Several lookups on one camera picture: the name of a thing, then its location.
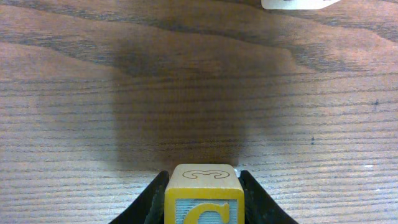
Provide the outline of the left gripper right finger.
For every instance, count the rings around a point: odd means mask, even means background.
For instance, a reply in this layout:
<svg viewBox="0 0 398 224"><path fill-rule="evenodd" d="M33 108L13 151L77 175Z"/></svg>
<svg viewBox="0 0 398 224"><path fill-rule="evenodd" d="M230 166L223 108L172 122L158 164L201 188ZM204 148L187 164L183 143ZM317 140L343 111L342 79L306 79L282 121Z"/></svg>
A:
<svg viewBox="0 0 398 224"><path fill-rule="evenodd" d="M245 224L298 224L289 216L247 170L239 181L244 190Z"/></svg>

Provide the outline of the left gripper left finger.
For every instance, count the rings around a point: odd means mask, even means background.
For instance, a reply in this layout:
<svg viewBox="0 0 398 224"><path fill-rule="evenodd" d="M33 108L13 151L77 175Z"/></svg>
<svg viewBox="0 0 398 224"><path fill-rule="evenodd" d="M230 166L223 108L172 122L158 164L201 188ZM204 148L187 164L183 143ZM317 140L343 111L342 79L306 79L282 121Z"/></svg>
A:
<svg viewBox="0 0 398 224"><path fill-rule="evenodd" d="M161 171L127 209L109 224L164 224L165 189L170 175Z"/></svg>

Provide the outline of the yellow C block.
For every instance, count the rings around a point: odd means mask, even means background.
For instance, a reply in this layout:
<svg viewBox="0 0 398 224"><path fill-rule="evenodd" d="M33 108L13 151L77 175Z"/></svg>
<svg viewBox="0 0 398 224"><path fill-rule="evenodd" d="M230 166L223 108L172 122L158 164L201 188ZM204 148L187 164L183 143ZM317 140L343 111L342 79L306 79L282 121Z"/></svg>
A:
<svg viewBox="0 0 398 224"><path fill-rule="evenodd" d="M227 164L180 164L165 190L164 223L244 224L244 190Z"/></svg>

